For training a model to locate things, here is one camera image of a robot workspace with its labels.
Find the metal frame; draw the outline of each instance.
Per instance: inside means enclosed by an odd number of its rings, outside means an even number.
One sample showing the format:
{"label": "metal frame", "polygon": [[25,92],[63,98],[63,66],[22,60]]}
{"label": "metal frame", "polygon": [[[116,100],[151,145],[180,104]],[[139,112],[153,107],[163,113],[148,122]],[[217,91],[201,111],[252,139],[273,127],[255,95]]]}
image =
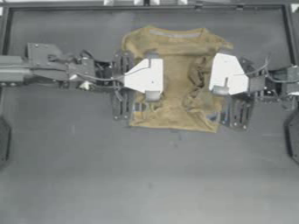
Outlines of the metal frame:
{"label": "metal frame", "polygon": [[104,6],[104,1],[99,2],[47,2],[47,3],[0,3],[4,7],[2,23],[0,30],[0,53],[6,54],[6,47],[9,43],[9,29],[12,15],[14,11],[119,11],[119,10],[196,10],[196,11],[217,11],[217,10],[232,10],[232,11],[268,11],[268,10],[281,10],[284,18],[284,32],[288,44],[289,58],[293,65],[299,65],[299,49],[295,42],[295,25],[292,18],[292,10],[289,3],[203,3],[196,2],[188,5],[153,5],[151,6],[151,1],[144,0],[144,6],[123,5],[123,6]]}

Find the cable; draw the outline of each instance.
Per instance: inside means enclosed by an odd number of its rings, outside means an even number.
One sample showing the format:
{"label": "cable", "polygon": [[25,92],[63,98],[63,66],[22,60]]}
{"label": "cable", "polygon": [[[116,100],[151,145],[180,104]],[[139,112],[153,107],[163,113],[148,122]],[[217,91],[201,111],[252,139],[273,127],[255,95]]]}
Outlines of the cable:
{"label": "cable", "polygon": [[99,78],[99,77],[93,77],[93,76],[89,76],[87,74],[83,74],[83,73],[76,73],[77,76],[81,76],[81,77],[85,77],[85,78],[89,78],[95,81],[116,81],[116,80],[121,80],[124,77],[127,77],[128,75],[132,75],[135,74],[136,72],[141,71],[141,70],[145,70],[148,69],[149,67],[143,67],[143,68],[139,68],[137,70],[135,70],[132,73],[125,73],[125,74],[121,74],[120,76],[117,77],[112,77],[112,78]]}
{"label": "cable", "polygon": [[264,70],[264,69],[267,68],[267,66],[268,66],[268,64],[269,64],[269,61],[271,61],[271,57],[269,57],[269,55],[267,55],[267,57],[265,57],[265,64],[264,64],[260,68],[257,68],[257,69],[253,70],[252,72],[233,74],[233,76],[237,76],[237,75],[249,75],[249,74],[256,74],[256,73],[259,73],[261,70]]}
{"label": "cable", "polygon": [[271,73],[267,71],[265,77],[273,82],[273,83],[281,83],[281,84],[293,84],[299,82],[297,80],[277,80],[271,76]]}

